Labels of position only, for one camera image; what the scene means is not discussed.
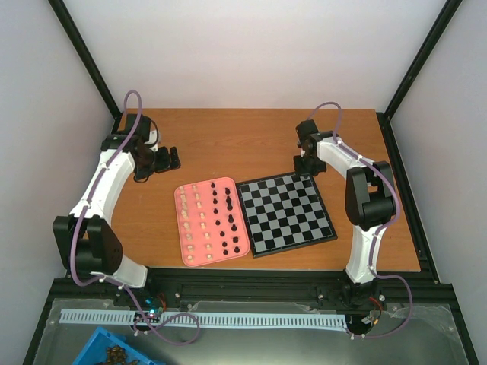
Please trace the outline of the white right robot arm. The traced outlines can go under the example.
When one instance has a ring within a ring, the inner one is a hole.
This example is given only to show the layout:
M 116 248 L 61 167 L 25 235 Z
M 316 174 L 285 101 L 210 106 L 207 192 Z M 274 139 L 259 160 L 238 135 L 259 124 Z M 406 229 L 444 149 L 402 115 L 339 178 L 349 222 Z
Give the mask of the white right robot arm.
M 340 288 L 345 306 L 368 302 L 377 287 L 377 260 L 387 225 L 396 217 L 399 199 L 386 161 L 375 162 L 351 149 L 335 132 L 320 132 L 312 119 L 296 126 L 301 153 L 297 173 L 317 176 L 332 167 L 345 179 L 345 212 L 352 224 L 352 246 Z

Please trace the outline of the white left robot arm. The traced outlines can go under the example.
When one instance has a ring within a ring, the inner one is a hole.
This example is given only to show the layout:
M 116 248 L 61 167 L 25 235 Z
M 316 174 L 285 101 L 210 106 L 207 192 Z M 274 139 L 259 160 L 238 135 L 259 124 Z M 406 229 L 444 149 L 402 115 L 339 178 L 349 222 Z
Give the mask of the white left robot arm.
M 124 129 L 102 142 L 97 169 L 83 196 L 66 216 L 53 222 L 53 233 L 62 264 L 77 283 L 110 281 L 132 288 L 132 298 L 150 306 L 158 297 L 158 286 L 147 279 L 146 266 L 123 252 L 111 227 L 114 208 L 129 177 L 137 183 L 155 173 L 180 168 L 175 147 L 161 147 L 161 134 L 149 117 L 130 113 Z

